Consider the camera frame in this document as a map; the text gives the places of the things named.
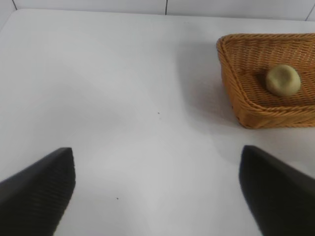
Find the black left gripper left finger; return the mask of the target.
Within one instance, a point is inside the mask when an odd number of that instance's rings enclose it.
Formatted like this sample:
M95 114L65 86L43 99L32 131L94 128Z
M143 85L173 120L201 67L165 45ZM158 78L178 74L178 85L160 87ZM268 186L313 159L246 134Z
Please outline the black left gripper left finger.
M0 183L0 234L52 236L75 188L70 147L59 148Z

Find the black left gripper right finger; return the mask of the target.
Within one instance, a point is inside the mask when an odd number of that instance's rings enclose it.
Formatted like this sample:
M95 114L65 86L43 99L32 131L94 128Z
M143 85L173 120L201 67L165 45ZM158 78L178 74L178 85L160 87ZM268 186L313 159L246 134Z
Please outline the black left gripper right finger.
M244 146L243 196L264 236L315 234L315 180L255 146Z

